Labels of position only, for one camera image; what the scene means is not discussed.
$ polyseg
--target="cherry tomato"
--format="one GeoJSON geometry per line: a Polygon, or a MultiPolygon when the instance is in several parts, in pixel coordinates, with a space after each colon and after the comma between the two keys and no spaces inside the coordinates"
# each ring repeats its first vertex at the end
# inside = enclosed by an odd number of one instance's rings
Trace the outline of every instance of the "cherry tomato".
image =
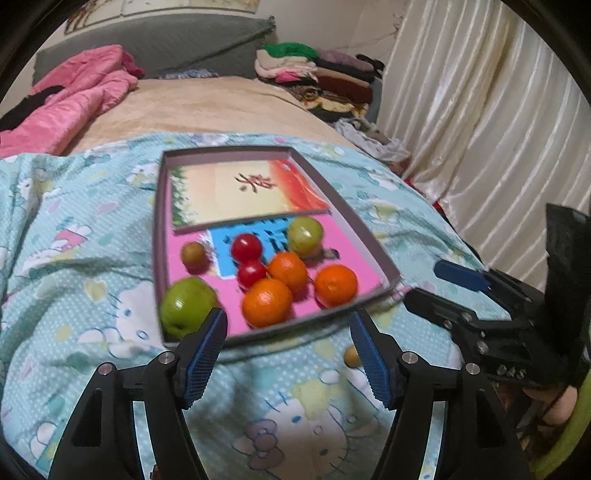
{"type": "Polygon", "coordinates": [[[258,260],[250,260],[238,267],[236,279],[243,290],[248,290],[257,281],[267,277],[267,268],[258,260]]]}
{"type": "Polygon", "coordinates": [[[262,243],[252,233],[243,233],[232,242],[230,254],[238,263],[259,260],[262,255],[262,243]]]}

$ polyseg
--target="beige blanket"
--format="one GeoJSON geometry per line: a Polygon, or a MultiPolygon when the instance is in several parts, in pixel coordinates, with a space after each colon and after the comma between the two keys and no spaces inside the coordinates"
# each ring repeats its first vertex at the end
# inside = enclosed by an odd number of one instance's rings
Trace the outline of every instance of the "beige blanket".
{"type": "Polygon", "coordinates": [[[116,108],[91,122],[66,155],[155,132],[293,135],[355,148],[286,91],[238,77],[140,80],[116,108]]]}

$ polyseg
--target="tray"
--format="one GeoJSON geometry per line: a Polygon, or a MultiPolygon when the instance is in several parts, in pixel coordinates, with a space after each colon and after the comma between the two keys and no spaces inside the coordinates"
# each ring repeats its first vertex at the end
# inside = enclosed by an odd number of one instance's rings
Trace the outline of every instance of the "tray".
{"type": "MultiPolygon", "coordinates": [[[[390,293],[400,280],[400,272],[355,211],[341,198],[330,183],[293,148],[285,147],[206,147],[165,152],[158,177],[154,211],[154,284],[157,304],[160,305],[168,286],[189,276],[180,260],[180,250],[186,242],[202,241],[215,248],[212,269],[200,275],[218,290],[222,307],[228,314],[228,337],[225,346],[240,345],[296,330],[312,323],[325,322],[335,315],[347,312],[378,297],[390,293]],[[294,318],[262,329],[251,329],[240,311],[243,296],[233,278],[233,265],[229,257],[231,239],[244,232],[256,232],[263,241],[265,260],[276,251],[284,250],[284,231],[291,218],[269,218],[258,222],[237,223],[205,231],[179,234],[173,231],[171,221],[170,178],[171,169],[204,163],[252,160],[286,160],[294,164],[330,206],[330,213],[312,215],[323,224],[324,248],[333,248],[338,262],[350,267],[359,279],[359,295],[353,303],[332,309],[321,309],[313,295],[294,303],[294,318]]],[[[309,268],[310,277],[328,264],[309,268]]],[[[165,345],[174,348],[177,339],[163,331],[165,345]]]]}

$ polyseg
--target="small brown fruit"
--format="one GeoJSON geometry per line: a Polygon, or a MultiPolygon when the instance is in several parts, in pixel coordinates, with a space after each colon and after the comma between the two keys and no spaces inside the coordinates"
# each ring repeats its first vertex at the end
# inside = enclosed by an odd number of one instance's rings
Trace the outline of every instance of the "small brown fruit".
{"type": "Polygon", "coordinates": [[[360,368],[362,366],[361,359],[359,358],[359,354],[357,353],[354,345],[351,345],[347,348],[347,350],[345,350],[343,360],[345,365],[347,365],[349,368],[360,368]]]}
{"type": "Polygon", "coordinates": [[[199,242],[189,242],[183,245],[181,250],[181,261],[187,270],[200,268],[207,258],[205,247],[199,242]]]}

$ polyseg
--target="blue gripper pad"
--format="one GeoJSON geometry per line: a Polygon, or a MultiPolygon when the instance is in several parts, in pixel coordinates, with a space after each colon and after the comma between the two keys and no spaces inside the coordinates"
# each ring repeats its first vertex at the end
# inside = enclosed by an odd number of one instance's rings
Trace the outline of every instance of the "blue gripper pad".
{"type": "Polygon", "coordinates": [[[195,352],[189,367],[185,383],[184,400],[188,405],[199,400],[205,392],[207,382],[212,374],[213,366],[222,350],[228,333],[228,318],[220,310],[205,333],[201,345],[195,352]]]}
{"type": "Polygon", "coordinates": [[[435,273],[437,278],[441,278],[468,290],[487,291],[490,288],[489,283],[482,273],[448,262],[447,260],[440,260],[435,263],[433,273],[435,273]]]}
{"type": "Polygon", "coordinates": [[[359,312],[354,312],[351,315],[349,327],[351,338],[363,363],[363,369],[368,377],[369,386],[374,393],[374,397],[381,401],[386,408],[389,408],[392,403],[390,370],[363,324],[359,312]]]}

